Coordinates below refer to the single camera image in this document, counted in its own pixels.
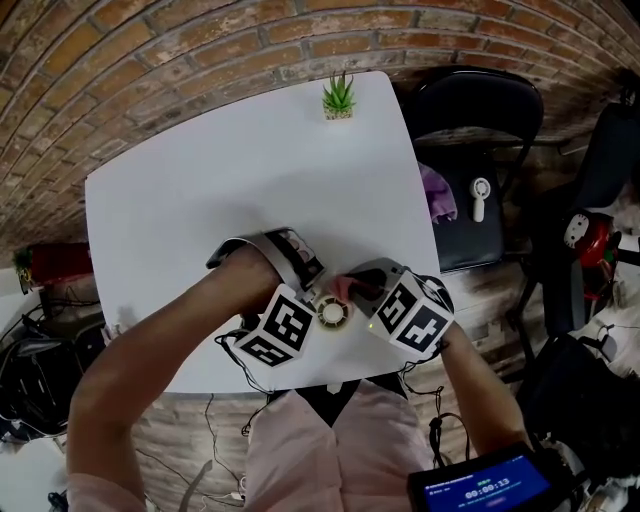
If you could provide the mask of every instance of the pink shirt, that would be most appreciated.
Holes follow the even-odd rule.
[[[361,381],[333,427],[296,392],[253,424],[247,462],[248,511],[410,511],[409,473],[431,469],[433,453],[409,403]],[[117,485],[71,475],[72,512],[143,512]]]

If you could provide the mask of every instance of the black wire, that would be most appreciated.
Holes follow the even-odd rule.
[[[607,325],[607,330],[611,330],[611,329],[615,329],[616,327],[618,329],[636,329],[636,330],[640,330],[640,326],[637,325],[616,325],[616,324],[611,324],[611,325]]]
[[[258,383],[258,381],[255,379],[255,377],[251,373],[251,370],[249,370],[249,368],[244,363],[244,361],[242,361],[242,359],[240,359],[238,356],[236,356],[233,353],[233,351],[231,350],[231,347],[229,346],[229,343],[227,342],[228,338],[239,339],[242,335],[246,335],[246,334],[247,334],[246,330],[236,329],[236,330],[231,331],[231,332],[229,332],[227,334],[223,334],[221,336],[216,337],[214,339],[214,342],[217,343],[218,345],[220,345],[222,347],[222,349],[227,353],[229,358],[236,365],[238,365],[242,369],[242,371],[244,372],[244,377],[245,377],[245,379],[247,379],[247,384],[249,384],[249,387],[251,387],[252,389],[255,389],[256,391],[258,391],[260,393],[263,393],[263,394],[265,394],[267,396],[272,395],[273,391],[268,391],[268,390],[264,389]]]
[[[457,418],[460,421],[460,423],[462,423],[464,432],[467,435],[465,458],[466,460],[469,460],[471,456],[471,440],[469,439],[469,432],[467,431],[467,426],[464,424],[464,421],[462,421],[462,418],[460,416],[452,412],[445,412],[444,414],[441,414],[440,412],[440,409],[442,407],[442,391],[444,391],[444,386],[438,386],[438,388],[433,391],[416,391],[409,384],[407,384],[407,381],[406,381],[407,373],[412,372],[413,370],[416,369],[417,366],[423,363],[426,363],[426,361],[407,361],[405,365],[402,367],[402,369],[398,372],[398,375],[402,380],[402,383],[405,385],[405,387],[409,390],[409,392],[413,393],[414,395],[419,395],[419,396],[431,395],[435,397],[437,416],[433,418],[429,423],[429,426],[431,427],[431,430],[429,432],[429,444],[431,444],[431,449],[433,450],[433,465],[435,466],[437,464],[441,468],[445,466],[444,461],[442,460],[442,456],[440,454],[440,438],[442,437],[442,419],[448,418],[448,417]]]
[[[166,469],[168,469],[169,471],[171,471],[173,474],[177,475],[178,477],[180,477],[180,479],[187,484],[187,487],[189,487],[191,485],[191,482],[189,482],[189,480],[187,480],[184,475],[182,473],[180,473],[178,470],[173,469],[171,466],[169,466],[168,464],[165,464],[164,462],[162,462],[162,460],[160,460],[158,457],[156,457],[155,455],[151,455],[149,453],[143,452],[140,448],[136,448],[136,451],[142,455],[144,455],[145,457],[149,457],[150,459],[155,460],[158,464],[160,464],[161,466],[165,467]],[[216,503],[219,503],[220,505],[228,505],[230,507],[237,507],[237,508],[242,508],[244,505],[236,505],[234,503],[226,503],[224,501],[220,501],[219,499],[216,498],[215,495],[213,494],[206,494],[204,492],[199,491],[198,489],[195,489],[194,492],[198,493],[200,496],[205,496],[207,498],[209,498],[212,501],[215,501]]]
[[[32,310],[28,311],[27,313],[24,314],[24,316],[29,317],[31,315],[31,313],[38,311],[39,309],[42,309],[42,304],[38,304],[35,308],[33,308]],[[16,320],[16,323],[13,324],[11,327],[9,327],[9,330],[6,331],[2,337],[0,337],[0,346],[2,346],[2,342],[4,341],[4,339],[9,336],[9,334],[11,334],[11,332],[18,326],[18,324],[20,322],[22,322],[22,317],[23,315],[20,315],[20,318],[18,318],[18,320]]]
[[[213,437],[213,460],[215,460],[218,464],[220,464],[227,472],[233,477],[233,479],[238,484],[238,491],[240,491],[240,479],[236,476],[236,474],[231,471],[227,466],[225,466],[220,460],[218,460],[218,449],[216,447],[216,443],[218,441],[218,436],[214,433],[213,427],[211,426],[211,421],[209,421],[209,407],[211,406],[211,402],[213,402],[213,393],[211,393],[211,398],[209,398],[209,402],[207,403],[207,407],[204,410],[204,417],[207,420],[207,426],[209,427],[209,432],[211,432],[211,436]]]
[[[191,485],[191,482],[189,482],[189,480],[187,480],[182,473],[180,473],[179,471],[173,469],[172,467],[168,466],[167,464],[165,464],[164,462],[162,462],[158,457],[156,457],[155,455],[151,455],[150,453],[147,452],[143,452],[140,448],[136,448],[136,451],[138,453],[141,453],[142,455],[144,455],[145,457],[149,457],[150,459],[155,460],[158,464],[160,464],[161,466],[164,466],[166,469],[168,469],[169,471],[171,471],[172,473],[178,475],[180,477],[180,479],[187,484],[187,486]]]
[[[96,304],[99,304],[100,301],[93,301],[93,300],[82,300],[80,298],[78,298],[78,294],[75,292],[75,290],[73,288],[71,288],[71,286],[67,286],[67,289],[64,293],[64,300],[67,302],[74,302],[73,299],[69,298],[69,292],[71,292],[73,294],[73,296],[75,297],[75,302],[78,302],[80,304],[84,304],[86,306],[94,306]]]
[[[253,418],[255,418],[259,413],[261,413],[267,405],[269,405],[269,402],[267,402],[262,407],[260,407],[260,409],[256,409],[256,411],[251,415],[251,418],[249,418],[249,421],[247,421],[244,427],[240,429],[240,433],[242,434],[243,437],[249,437],[249,432],[251,432],[251,422],[253,421]]]

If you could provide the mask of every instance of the cable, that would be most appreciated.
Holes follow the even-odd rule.
[[[27,317],[29,317],[29,316],[31,315],[31,313],[33,313],[34,311],[38,311],[39,309],[42,309],[42,304],[38,304],[35,308],[33,308],[33,309],[31,309],[31,310],[27,311],[24,315],[20,315],[20,318],[18,318],[18,320],[16,320],[16,323],[14,323],[14,324],[9,328],[9,330],[8,330],[8,331],[6,331],[6,332],[2,335],[2,337],[0,337],[0,346],[2,346],[2,342],[4,341],[4,339],[5,339],[9,334],[11,334],[11,332],[12,332],[12,331],[13,331],[13,330],[18,326],[18,324],[19,324],[20,322],[22,322],[22,317],[23,317],[23,316],[27,316]]]
[[[611,329],[615,329],[616,327],[618,329],[635,329],[635,330],[640,330],[640,326],[637,325],[616,325],[616,324],[611,324],[606,326],[608,327],[609,330]]]
[[[145,457],[149,457],[150,459],[155,460],[158,464],[160,464],[161,466],[163,466],[164,468],[168,469],[169,471],[171,471],[173,474],[177,475],[180,480],[182,480],[185,484],[187,484],[187,487],[191,485],[191,482],[189,482],[189,480],[187,480],[182,473],[180,473],[178,470],[173,469],[171,466],[169,466],[168,464],[162,462],[162,460],[160,460],[158,457],[156,457],[155,455],[151,455],[149,453],[143,452],[140,448],[136,448],[136,451],[138,453],[140,453],[141,455],[144,455]],[[219,503],[220,505],[228,505],[230,507],[237,507],[237,508],[242,508],[244,507],[244,505],[236,505],[233,503],[225,503],[224,501],[219,501],[219,499],[217,496],[214,496],[213,494],[206,494],[204,492],[199,491],[198,489],[195,490],[195,492],[197,492],[200,496],[205,496],[207,498],[209,498],[212,501],[215,501],[216,503]]]
[[[69,299],[69,295],[70,295],[69,292],[71,292],[71,294],[73,294],[73,296],[75,297],[75,300],[77,302],[82,302],[82,303],[87,304],[87,305],[93,304],[95,302],[95,301],[91,301],[91,300],[81,300],[81,299],[79,299],[78,298],[78,294],[75,292],[75,290],[73,288],[71,288],[71,286],[67,286],[67,289],[64,292],[64,298],[66,300],[71,301],[71,299]]]
[[[213,437],[213,460],[215,460],[218,464],[220,464],[227,472],[233,477],[238,485],[238,491],[240,490],[240,479],[236,476],[236,474],[231,471],[227,466],[225,466],[220,460],[218,460],[218,449],[216,447],[216,443],[218,441],[218,436],[213,432],[213,427],[211,426],[211,421],[209,421],[209,407],[211,406],[211,402],[213,402],[213,393],[211,393],[211,398],[209,398],[209,402],[207,403],[207,407],[204,410],[204,417],[207,420],[207,426],[209,427],[209,432],[211,432],[211,436]]]
[[[438,414],[438,416],[436,418],[433,418],[429,423],[429,427],[431,427],[431,430],[429,432],[429,444],[431,445],[431,449],[433,450],[433,465],[435,466],[437,463],[441,468],[445,467],[445,463],[442,460],[442,455],[440,454],[440,438],[442,437],[442,420],[444,418],[456,418],[460,421],[460,423],[462,423],[464,431],[467,434],[467,444],[464,451],[466,460],[469,460],[471,454],[469,432],[467,432],[467,427],[465,426],[464,421],[462,421],[462,418],[452,412]]]
[[[431,445],[431,449],[433,450],[433,465],[435,466],[437,464],[439,467],[443,468],[445,467],[445,463],[442,460],[442,455],[440,454],[440,438],[442,437],[442,420],[444,418],[456,418],[460,421],[460,423],[462,423],[462,427],[464,428],[465,434],[467,435],[467,443],[465,447],[466,460],[469,460],[471,455],[471,441],[469,439],[469,432],[467,431],[467,427],[460,416],[452,412],[440,412],[440,409],[442,407],[442,391],[444,391],[444,386],[438,386],[438,388],[434,391],[416,391],[409,384],[407,384],[407,373],[412,372],[417,366],[425,362],[426,361],[407,361],[404,364],[404,367],[398,372],[398,375],[409,392],[419,396],[432,395],[436,399],[437,416],[433,418],[429,423],[429,427],[431,428],[431,430],[429,431],[429,444]]]
[[[12,421],[19,421],[19,422],[20,422],[22,425],[24,425],[25,427],[29,427],[31,430],[35,430],[35,431],[36,431],[38,434],[40,434],[40,436],[41,436],[41,437],[43,437],[43,438],[55,439],[55,438],[57,438],[57,437],[60,437],[61,435],[64,435],[64,431],[63,431],[63,432],[60,432],[59,434],[46,434],[46,433],[42,432],[42,430],[37,429],[37,428],[36,428],[36,427],[34,427],[33,425],[29,425],[26,421],[24,421],[24,420],[22,420],[22,419],[20,419],[20,418],[16,418],[16,419],[10,420],[10,419],[7,419],[7,418],[5,418],[4,416],[2,416],[2,415],[0,414],[0,420],[8,421],[8,422],[12,422]],[[66,427],[66,426],[67,426],[67,423],[68,423],[68,422],[66,422],[66,421],[65,421],[65,422],[63,422],[63,423],[60,425],[60,427],[61,427],[61,428],[62,428],[62,427]]]
[[[82,307],[90,307],[90,306],[96,306],[100,304],[100,301],[72,301],[72,300],[68,300],[68,299],[54,299],[51,301],[51,305],[52,305],[52,309],[56,306],[62,306],[62,309],[58,312],[56,312],[52,318],[56,318],[58,316],[60,316],[62,313],[64,313],[64,311],[68,308],[68,307],[76,307],[76,308],[82,308]]]
[[[251,370],[249,370],[249,368],[247,367],[247,365],[244,363],[242,359],[240,359],[238,356],[236,356],[233,353],[233,351],[231,350],[231,347],[229,346],[229,343],[227,342],[228,338],[234,338],[235,340],[238,340],[246,336],[248,333],[249,331],[247,331],[246,329],[235,329],[231,332],[228,332],[227,334],[217,336],[214,339],[214,342],[220,345],[222,349],[227,353],[227,355],[231,358],[231,360],[242,369],[242,371],[244,372],[244,376],[247,379],[247,383],[249,384],[249,387],[265,395],[272,395],[273,391],[269,391],[265,389],[258,383],[256,378],[251,373]]]
[[[249,418],[249,421],[247,421],[247,423],[245,423],[244,427],[242,427],[240,429],[240,433],[242,434],[242,437],[249,437],[249,432],[251,432],[251,422],[253,421],[253,418],[255,418],[258,414],[260,414],[267,405],[269,405],[269,402],[264,404],[259,409],[256,409],[256,411],[251,415],[251,418]]]

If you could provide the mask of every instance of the black strap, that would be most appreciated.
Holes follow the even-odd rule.
[[[429,427],[431,427],[431,430],[429,431],[429,444],[431,444],[431,449],[433,450],[433,456],[435,458],[435,462],[438,464],[438,467],[440,468],[443,468],[446,465],[442,460],[442,455],[440,455],[440,438],[442,437],[442,420],[443,418],[449,418],[449,417],[456,418],[457,420],[460,421],[460,423],[462,423],[462,426],[464,427],[464,422],[462,421],[462,418],[457,414],[453,414],[452,412],[445,412],[443,414],[440,414],[439,416],[433,418],[431,420],[431,423],[429,423]],[[469,433],[467,432],[467,446],[465,448],[466,460],[469,460],[470,452],[471,452],[471,445],[469,441]]]

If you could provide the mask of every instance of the small potted plant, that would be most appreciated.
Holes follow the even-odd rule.
[[[353,91],[351,86],[353,85],[353,77],[347,84],[345,72],[336,79],[335,76],[329,78],[329,90],[326,87],[324,89],[324,95],[322,97],[322,106],[324,107],[324,115],[328,121],[333,119],[349,119],[353,117]]]
[[[31,264],[33,262],[33,252],[30,248],[16,251],[13,255],[13,267],[16,269],[22,292],[26,293],[31,288]]]

